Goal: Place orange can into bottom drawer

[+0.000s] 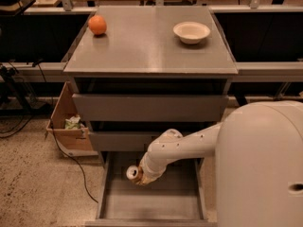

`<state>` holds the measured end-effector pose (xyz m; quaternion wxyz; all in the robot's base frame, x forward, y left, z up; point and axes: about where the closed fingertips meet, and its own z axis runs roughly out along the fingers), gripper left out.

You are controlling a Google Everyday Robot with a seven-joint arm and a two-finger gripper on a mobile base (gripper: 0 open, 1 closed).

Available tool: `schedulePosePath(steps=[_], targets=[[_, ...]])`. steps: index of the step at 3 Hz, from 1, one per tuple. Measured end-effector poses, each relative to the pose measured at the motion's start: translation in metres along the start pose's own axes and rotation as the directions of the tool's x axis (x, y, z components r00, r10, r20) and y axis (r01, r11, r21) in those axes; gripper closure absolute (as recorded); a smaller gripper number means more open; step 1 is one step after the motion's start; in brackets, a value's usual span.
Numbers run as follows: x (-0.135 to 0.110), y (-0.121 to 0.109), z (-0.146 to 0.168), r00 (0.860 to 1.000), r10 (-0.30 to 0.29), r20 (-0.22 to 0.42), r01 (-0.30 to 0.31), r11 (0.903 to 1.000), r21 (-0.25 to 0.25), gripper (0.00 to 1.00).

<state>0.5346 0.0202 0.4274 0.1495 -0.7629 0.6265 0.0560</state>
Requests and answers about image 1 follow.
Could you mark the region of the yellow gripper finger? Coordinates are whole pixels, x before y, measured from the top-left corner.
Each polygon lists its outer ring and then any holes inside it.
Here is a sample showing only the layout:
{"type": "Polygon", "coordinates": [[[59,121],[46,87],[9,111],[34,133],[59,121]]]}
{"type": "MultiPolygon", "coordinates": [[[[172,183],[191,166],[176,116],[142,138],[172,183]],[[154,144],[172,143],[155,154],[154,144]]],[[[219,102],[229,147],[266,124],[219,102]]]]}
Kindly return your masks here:
{"type": "Polygon", "coordinates": [[[147,185],[155,181],[154,177],[146,176],[145,174],[141,174],[136,181],[137,185],[147,185]]]}

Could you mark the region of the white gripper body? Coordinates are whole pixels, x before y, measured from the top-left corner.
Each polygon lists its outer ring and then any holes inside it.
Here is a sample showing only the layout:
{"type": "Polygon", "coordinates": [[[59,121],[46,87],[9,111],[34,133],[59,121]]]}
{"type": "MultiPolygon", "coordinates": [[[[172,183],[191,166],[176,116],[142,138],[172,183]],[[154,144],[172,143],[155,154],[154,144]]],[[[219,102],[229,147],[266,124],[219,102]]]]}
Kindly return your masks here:
{"type": "Polygon", "coordinates": [[[145,154],[140,161],[139,166],[142,167],[146,176],[154,177],[155,180],[160,178],[165,172],[167,165],[154,161],[149,155],[145,154]]]}

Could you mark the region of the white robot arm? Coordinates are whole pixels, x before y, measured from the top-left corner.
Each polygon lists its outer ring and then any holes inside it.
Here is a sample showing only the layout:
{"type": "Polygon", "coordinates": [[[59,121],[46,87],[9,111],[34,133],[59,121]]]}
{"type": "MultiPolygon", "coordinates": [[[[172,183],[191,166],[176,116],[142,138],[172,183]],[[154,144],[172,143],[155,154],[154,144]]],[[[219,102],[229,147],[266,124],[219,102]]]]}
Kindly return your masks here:
{"type": "Polygon", "coordinates": [[[303,227],[303,103],[250,103],[183,136],[168,130],[140,162],[142,184],[166,166],[213,153],[218,227],[303,227]]]}

